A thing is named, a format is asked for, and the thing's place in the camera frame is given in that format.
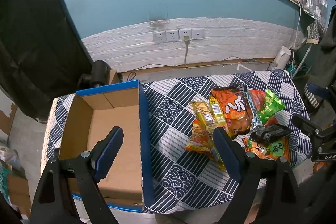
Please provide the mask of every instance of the snack pile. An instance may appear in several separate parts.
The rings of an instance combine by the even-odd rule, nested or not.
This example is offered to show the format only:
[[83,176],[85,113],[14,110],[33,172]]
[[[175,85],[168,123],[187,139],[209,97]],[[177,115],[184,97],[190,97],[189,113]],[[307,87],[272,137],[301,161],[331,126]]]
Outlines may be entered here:
[[223,127],[235,139],[243,138],[245,151],[252,151],[262,159],[276,160],[284,156],[290,160],[288,135],[291,130],[278,124],[274,114],[285,109],[285,104],[271,90],[253,90],[247,86],[216,87],[209,101],[190,102],[196,119],[186,150],[207,155],[225,170],[214,146],[213,131]]

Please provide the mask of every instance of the gray floor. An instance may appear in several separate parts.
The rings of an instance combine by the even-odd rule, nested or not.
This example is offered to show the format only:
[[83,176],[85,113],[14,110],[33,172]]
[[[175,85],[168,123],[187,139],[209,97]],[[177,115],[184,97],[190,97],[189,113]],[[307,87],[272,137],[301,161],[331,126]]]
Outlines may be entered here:
[[[244,64],[252,70],[265,70],[268,64]],[[151,74],[137,75],[136,79],[143,82],[169,79],[175,77],[191,77],[201,75],[227,75],[236,72],[246,72],[248,70],[240,68],[237,71],[237,64],[225,66],[212,66],[195,69],[177,69],[164,72],[156,72]],[[19,109],[16,112],[13,126],[9,138],[9,147],[15,149],[20,157],[21,165],[25,169],[26,177],[29,182],[30,197],[36,191],[36,187],[40,178],[40,161],[43,145],[44,132],[46,125],[40,124],[35,120],[25,116]],[[303,164],[295,168],[294,174],[298,182],[306,179],[312,173],[312,162],[306,160]],[[81,218],[87,218],[87,213],[82,202],[76,201],[79,215]],[[194,211],[183,211],[174,213],[174,216],[188,224],[211,224],[217,222],[225,211],[228,203],[203,208]],[[120,224],[138,223],[138,224],[156,224],[155,215],[123,212],[112,210],[116,219]]]

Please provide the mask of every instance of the white plastic bag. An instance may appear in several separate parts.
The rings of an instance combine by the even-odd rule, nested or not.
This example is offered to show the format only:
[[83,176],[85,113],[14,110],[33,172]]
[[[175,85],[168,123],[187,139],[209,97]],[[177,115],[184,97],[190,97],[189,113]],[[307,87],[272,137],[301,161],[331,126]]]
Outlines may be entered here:
[[3,160],[5,163],[12,165],[12,167],[20,171],[21,165],[19,156],[12,149],[0,146],[0,160]]

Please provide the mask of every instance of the white kettle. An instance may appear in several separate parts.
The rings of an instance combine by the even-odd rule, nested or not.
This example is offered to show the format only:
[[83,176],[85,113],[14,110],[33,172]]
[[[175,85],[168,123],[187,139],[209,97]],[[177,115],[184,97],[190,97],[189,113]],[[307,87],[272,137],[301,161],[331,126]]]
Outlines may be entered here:
[[282,46],[271,65],[271,69],[284,69],[291,55],[292,52],[287,47]]

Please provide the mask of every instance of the blue and white tablecloth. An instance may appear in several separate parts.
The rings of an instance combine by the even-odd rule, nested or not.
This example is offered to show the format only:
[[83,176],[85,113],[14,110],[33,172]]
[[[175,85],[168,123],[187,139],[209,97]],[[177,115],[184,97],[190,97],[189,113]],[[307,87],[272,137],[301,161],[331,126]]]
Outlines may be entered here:
[[[156,202],[147,212],[172,213],[228,202],[237,183],[227,172],[204,155],[186,151],[195,119],[192,100],[207,101],[216,86],[245,84],[256,90],[272,90],[285,104],[278,112],[280,124],[292,129],[289,137],[290,165],[299,165],[311,151],[309,139],[292,126],[291,118],[309,118],[298,91],[283,70],[256,71],[234,75],[211,75],[155,81],[142,84],[149,103],[152,175]],[[55,148],[60,147],[65,121],[74,94],[56,98],[50,112],[45,136],[42,169]],[[242,146],[242,138],[235,141]],[[260,180],[259,186],[265,185]]]

